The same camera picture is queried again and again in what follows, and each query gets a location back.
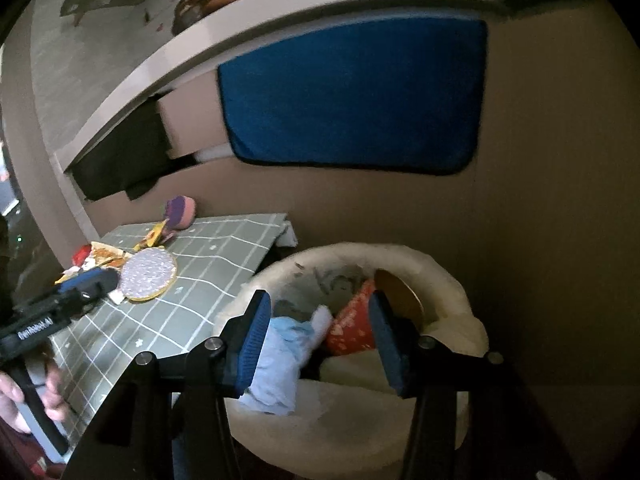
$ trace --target light blue crumpled fabric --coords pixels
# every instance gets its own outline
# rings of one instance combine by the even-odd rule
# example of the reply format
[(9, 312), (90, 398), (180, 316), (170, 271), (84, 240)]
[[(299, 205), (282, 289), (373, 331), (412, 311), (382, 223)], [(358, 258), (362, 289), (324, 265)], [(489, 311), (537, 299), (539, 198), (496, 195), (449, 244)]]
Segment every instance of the light blue crumpled fabric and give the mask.
[(275, 415), (295, 410), (300, 368), (314, 343), (314, 329), (309, 321), (271, 318), (254, 380), (239, 402), (250, 410)]

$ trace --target screw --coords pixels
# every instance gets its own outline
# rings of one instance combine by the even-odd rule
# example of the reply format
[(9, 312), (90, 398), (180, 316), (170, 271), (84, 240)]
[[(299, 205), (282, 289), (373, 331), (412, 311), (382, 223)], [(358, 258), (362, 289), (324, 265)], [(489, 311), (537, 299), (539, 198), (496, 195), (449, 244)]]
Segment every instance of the screw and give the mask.
[(436, 340), (430, 335), (422, 335), (420, 339), (418, 339), (418, 346), (425, 350), (433, 350), (436, 348)]
[(140, 352), (136, 355), (136, 364), (140, 366), (148, 365), (154, 355), (151, 352)]
[(500, 352), (489, 352), (486, 358), (492, 365), (501, 365), (504, 362), (504, 357)]
[(204, 342), (204, 348), (207, 350), (220, 350), (224, 342), (219, 337), (210, 337)]

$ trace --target trash can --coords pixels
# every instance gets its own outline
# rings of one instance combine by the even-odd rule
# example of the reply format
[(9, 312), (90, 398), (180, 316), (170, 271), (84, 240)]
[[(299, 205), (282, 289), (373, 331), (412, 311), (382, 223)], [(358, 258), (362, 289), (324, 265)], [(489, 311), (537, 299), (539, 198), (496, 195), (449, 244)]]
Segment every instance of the trash can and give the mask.
[[(320, 304), (336, 314), (377, 269), (402, 279), (418, 297), (423, 334), (454, 352), (480, 357), (488, 351), (484, 326), (473, 316), (460, 283), (430, 256), (396, 245), (341, 243), (294, 254), (254, 276), (216, 323), (242, 314), (258, 289), (270, 294), (275, 316), (310, 316)], [(252, 412), (227, 399), (233, 437), (265, 462), (304, 478), (397, 478), (415, 399), (371, 386), (385, 383), (380, 359), (373, 354), (360, 362), (352, 354), (353, 363), (325, 374), (331, 382), (299, 380), (296, 409), (287, 416)], [(368, 369), (357, 373), (363, 366)], [(361, 380), (362, 375), (374, 379)], [(460, 392), (456, 447), (466, 435), (468, 402), (468, 393)]]

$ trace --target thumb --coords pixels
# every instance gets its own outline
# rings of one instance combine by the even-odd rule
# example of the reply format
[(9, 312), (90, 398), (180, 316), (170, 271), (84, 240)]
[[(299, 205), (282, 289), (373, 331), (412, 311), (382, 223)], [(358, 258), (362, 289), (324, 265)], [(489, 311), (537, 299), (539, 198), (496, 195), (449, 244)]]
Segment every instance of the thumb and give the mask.
[(24, 394), (20, 387), (4, 372), (0, 372), (0, 393), (5, 394), (13, 402), (24, 401)]

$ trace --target gray fabric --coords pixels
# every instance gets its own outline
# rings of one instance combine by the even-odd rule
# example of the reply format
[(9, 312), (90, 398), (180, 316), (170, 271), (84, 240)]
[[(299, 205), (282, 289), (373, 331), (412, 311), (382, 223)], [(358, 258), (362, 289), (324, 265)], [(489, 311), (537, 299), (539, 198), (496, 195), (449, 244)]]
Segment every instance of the gray fabric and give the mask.
[[(213, 333), (217, 316), (240, 292), (283, 230), (285, 214), (199, 218), (167, 249), (178, 278), (161, 296), (120, 305), (102, 300), (87, 316), (53, 338), (62, 393), (78, 412), (65, 427), (72, 445), (133, 357), (188, 352)], [(100, 240), (132, 250), (153, 224), (117, 227)]]

